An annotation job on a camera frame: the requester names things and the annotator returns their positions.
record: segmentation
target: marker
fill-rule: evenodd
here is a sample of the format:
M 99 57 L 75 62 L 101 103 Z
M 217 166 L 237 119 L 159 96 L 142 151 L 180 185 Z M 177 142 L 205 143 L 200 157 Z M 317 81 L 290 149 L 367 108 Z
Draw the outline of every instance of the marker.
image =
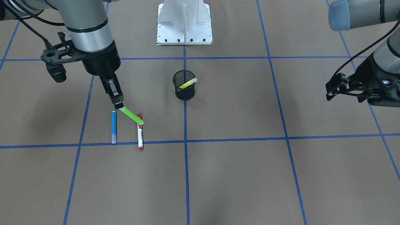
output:
M 117 143 L 117 112 L 111 112 L 111 144 Z
M 187 88 L 187 87 L 189 87 L 190 85 L 192 85 L 192 84 L 194 84 L 196 82 L 197 82 L 197 78 L 195 77 L 192 80 L 190 80 L 190 81 L 182 84 L 181 86 L 179 86 L 179 88 L 182 88 L 182 89 Z
M 134 120 L 136 123 L 143 125 L 143 120 L 141 118 L 139 118 L 138 116 L 136 116 L 136 114 L 134 114 L 131 110 L 129 110 L 125 106 L 120 108 L 120 110 L 121 110 L 121 112 L 125 113 L 125 115 L 127 115 L 132 120 Z
M 140 124 L 138 124 L 138 147 L 143 151 L 143 125 Z

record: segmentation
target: blue marker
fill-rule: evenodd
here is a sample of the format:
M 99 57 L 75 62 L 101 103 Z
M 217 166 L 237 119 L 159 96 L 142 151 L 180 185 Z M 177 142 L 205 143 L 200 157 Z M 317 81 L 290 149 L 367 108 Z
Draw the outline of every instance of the blue marker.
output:
M 117 112 L 111 112 L 111 144 L 117 143 Z

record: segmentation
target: blue grid line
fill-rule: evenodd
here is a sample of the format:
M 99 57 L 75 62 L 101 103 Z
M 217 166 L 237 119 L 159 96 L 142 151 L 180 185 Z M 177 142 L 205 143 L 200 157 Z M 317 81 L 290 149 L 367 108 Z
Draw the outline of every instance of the blue grid line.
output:
M 383 136 L 392 137 L 392 136 L 400 136 L 400 133 L 391 133 L 391 134 L 382 134 Z
M 286 140 L 286 137 L 227 138 L 227 139 L 194 139 L 194 140 L 187 140 L 187 142 L 188 142 L 188 143 L 200 143 L 200 142 L 276 141 L 276 140 Z
M 17 30 L 18 30 L 18 27 L 19 27 L 19 26 L 20 26 L 20 21 L 18 21 L 18 22 L 17 22 L 17 25 L 15 26 L 15 29 L 14 29 L 14 32 L 12 33 L 10 42 L 8 43 L 6 52 L 4 53 L 3 60 L 1 60 L 1 62 L 0 62 L 0 70 L 1 70 L 1 68 L 3 67 L 3 64 L 4 64 L 5 59 L 6 59 L 6 57 L 7 57 L 7 54 L 8 54 L 8 51 L 9 51 L 10 48 L 11 48 L 12 41 L 14 40 L 15 34 L 17 33 Z
M 173 144 L 173 143 L 184 143 L 184 140 L 174 140 L 174 141 L 144 141 L 143 144 L 146 145 L 157 145 L 157 144 Z M 116 144 L 111 144 L 110 142 L 104 143 L 82 143 L 82 146 L 107 146 L 107 145 L 137 145 L 137 141 L 129 142 L 117 142 Z
M 121 60 L 182 60 L 183 57 L 120 58 Z
M 54 145 L 8 145 L 0 146 L 0 149 L 32 149 L 32 148 L 55 148 L 55 147 L 77 147 L 78 144 L 54 144 Z
M 343 41 L 344 47 L 345 47 L 345 49 L 346 49 L 346 51 L 347 51 L 347 54 L 350 56 L 350 51 L 348 50 L 348 47 L 347 47 L 346 41 L 345 41 L 344 38 L 343 38 L 342 32 L 339 31 L 339 34 L 340 34 L 340 37 L 342 38 L 342 41 Z M 351 63 L 352 63 L 352 65 L 353 65 L 354 71 L 356 71 L 356 66 L 354 65 L 354 62 L 352 61 Z M 370 111 L 371 111 L 371 113 L 372 113 L 372 117 L 374 118 L 376 127 L 377 127 L 378 130 L 379 130 L 379 134 L 380 134 L 380 137 L 382 138 L 382 142 L 383 142 L 383 144 L 384 144 L 384 146 L 385 146 L 385 148 L 386 148 L 386 151 L 387 151 L 387 153 L 388 153 L 388 155 L 389 155 L 389 159 L 390 159 L 390 161 L 392 162 L 394 171 L 396 172 L 397 178 L 398 178 L 398 180 L 400 181 L 400 173 L 399 173 L 399 171 L 398 171 L 398 169 L 397 169 L 396 163 L 395 163 L 395 161 L 394 161 L 394 159 L 393 159 L 393 156 L 392 156 L 392 154 L 391 154 L 391 152 L 390 152 L 390 149 L 389 149 L 389 147 L 388 147 L 388 145 L 387 145 L 387 143 L 386 143 L 385 136 L 384 136 L 383 133 L 382 133 L 382 130 L 381 130 L 381 128 L 380 128 L 380 125 L 379 125 L 378 120 L 377 120 L 377 118 L 376 118 L 376 115 L 375 115 L 375 113 L 374 113 L 374 110 L 373 110 L 373 108 L 372 108 L 371 105 L 368 104 L 368 106 L 369 106 Z
M 382 134 L 386 137 L 400 136 L 400 133 L 387 133 Z M 287 137 L 289 140 L 298 139 L 329 139 L 329 138 L 361 138 L 361 137 L 380 137 L 381 134 L 363 134 L 363 135 L 322 135 L 322 136 L 293 136 Z M 277 141 L 286 140 L 286 137 L 261 137 L 261 138 L 227 138 L 227 139 L 188 139 L 187 143 L 201 143 L 201 142 L 234 142 L 234 141 Z M 172 141 L 144 141 L 147 145 L 157 144 L 172 144 L 172 143 L 185 143 L 185 140 L 172 140 Z M 131 142 L 118 142 L 115 145 L 137 145 L 137 141 Z M 50 144 L 50 145 L 4 145 L 0 149 L 28 149 L 28 148 L 52 148 L 52 147 L 77 147 L 79 144 Z M 110 142 L 107 143 L 82 143 L 81 146 L 111 146 Z
M 268 59 L 268 58 L 351 58 L 352 56 L 226 56 L 226 57 L 186 57 L 187 60 L 195 59 Z M 358 56 L 357 58 L 367 58 L 367 56 Z M 125 57 L 121 60 L 183 60 L 183 57 Z M 10 58 L 2 61 L 42 61 L 39 58 Z
M 186 70 L 186 45 L 183 46 L 183 69 Z M 190 201 L 189 201 L 189 162 L 188 162 L 188 126 L 187 103 L 184 101 L 184 145 L 185 145 L 185 181 L 186 181 L 186 225 L 190 225 Z
M 354 137 L 380 137 L 380 134 L 366 134 L 366 135 L 324 135 L 324 136 L 298 136 L 288 137 L 290 140 L 298 139 L 326 139 L 326 138 L 354 138 Z
M 299 198 L 299 204 L 300 204 L 300 208 L 301 208 L 301 212 L 302 212 L 302 216 L 303 216 L 303 222 L 304 222 L 304 225 L 307 225 L 306 213 L 305 213 L 305 211 L 304 211 L 303 200 L 302 200 L 302 196 L 301 196 L 301 192 L 300 192 L 300 186 L 299 186 L 299 184 L 298 184 L 298 178 L 297 178 L 296 168 L 295 168 L 295 166 L 294 166 L 294 160 L 293 160 L 293 155 L 292 155 L 292 149 L 291 149 L 291 147 L 290 147 L 290 142 L 289 142 L 289 138 L 288 138 L 288 132 L 287 132 L 287 130 L 286 130 L 286 123 L 285 123 L 285 118 L 284 118 L 284 116 L 283 116 L 282 105 L 281 105 L 280 98 L 279 98 L 278 86 L 276 85 L 275 72 L 274 72 L 274 68 L 273 68 L 273 65 L 272 65 L 270 49 L 269 49 L 268 41 L 267 41 L 267 35 L 266 35 L 266 32 L 265 32 L 264 22 L 263 22 L 263 20 L 262 20 L 261 9 L 260 9 L 260 2 L 259 2 L 259 0 L 256 0 L 256 1 L 257 1 L 258 14 L 259 14 L 259 16 L 260 16 L 260 22 L 261 22 L 261 27 L 262 27 L 262 33 L 263 33 L 263 35 L 264 35 L 265 47 L 266 47 L 266 49 L 267 49 L 267 54 L 268 54 L 268 57 L 269 57 L 268 60 L 269 60 L 269 63 L 270 63 L 272 79 L 273 79 L 273 82 L 274 82 L 274 88 L 275 88 L 275 92 L 276 92 L 276 99 L 277 99 L 277 101 L 278 101 L 279 112 L 280 112 L 280 116 L 281 116 L 281 119 L 282 119 L 283 130 L 284 130 L 285 138 L 286 138 L 286 144 L 287 144 L 287 146 L 288 146 L 289 157 L 290 157 L 290 163 L 292 164 L 294 182 L 296 183 L 297 195 L 298 195 L 298 198 Z
M 87 116 L 88 116 L 88 111 L 89 111 L 90 96 L 91 96 L 91 92 L 92 92 L 93 81 L 94 81 L 94 76 L 92 75 L 92 80 L 90 81 L 90 88 L 89 88 L 89 93 L 88 93 L 88 99 L 87 99 L 87 101 L 86 101 L 85 114 L 84 114 L 84 116 L 83 116 L 82 130 L 81 130 L 80 137 L 79 137 L 78 150 L 76 151 L 75 164 L 74 164 L 74 171 L 72 172 L 70 191 L 69 191 L 69 193 L 68 193 L 68 200 L 67 200 L 67 206 L 66 206 L 66 209 L 65 209 L 65 215 L 64 215 L 64 223 L 63 223 L 63 225 L 66 225 L 66 224 L 67 224 L 68 213 L 69 213 L 69 210 L 70 210 L 72 192 L 73 192 L 73 190 L 74 190 L 74 183 L 75 183 L 75 177 L 76 177 L 76 170 L 77 170 L 77 168 L 78 168 L 80 149 L 81 149 L 81 146 L 82 146 L 83 133 L 85 132 L 86 118 L 87 118 Z
M 26 61 L 42 61 L 42 60 L 39 59 L 39 58 L 10 58 L 10 59 L 4 59 L 4 61 L 5 62 L 7 62 L 7 61 L 10 61 L 10 62 L 23 61 L 23 62 L 26 62 Z

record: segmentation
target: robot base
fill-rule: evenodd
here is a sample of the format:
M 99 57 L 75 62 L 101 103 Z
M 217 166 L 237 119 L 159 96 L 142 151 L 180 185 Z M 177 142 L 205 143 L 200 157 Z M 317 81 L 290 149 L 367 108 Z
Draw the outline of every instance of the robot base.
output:
M 179 9 L 173 8 L 173 4 L 167 5 L 167 1 L 164 4 L 158 6 L 158 27 L 157 27 L 157 44 L 159 45 L 190 45 L 190 44 L 211 44 L 212 43 L 212 30 L 211 30 L 211 18 L 210 18 L 210 6 L 208 4 L 199 4 L 197 12 L 189 12 L 192 8 L 183 6 Z M 168 14 L 160 17 L 161 10 L 165 9 Z M 179 10 L 183 12 L 183 15 L 197 16 L 197 18 L 203 16 L 203 19 L 197 20 L 191 23 L 191 18 L 187 16 L 177 17 L 172 16 L 170 12 Z

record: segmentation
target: red marker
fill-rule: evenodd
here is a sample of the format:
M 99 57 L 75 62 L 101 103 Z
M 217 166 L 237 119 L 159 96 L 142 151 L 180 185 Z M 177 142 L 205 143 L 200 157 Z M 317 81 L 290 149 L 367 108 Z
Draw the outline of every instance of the red marker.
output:
M 142 114 L 138 114 L 137 116 L 142 119 Z M 138 146 L 139 150 L 143 151 L 143 125 L 139 124 L 138 124 Z

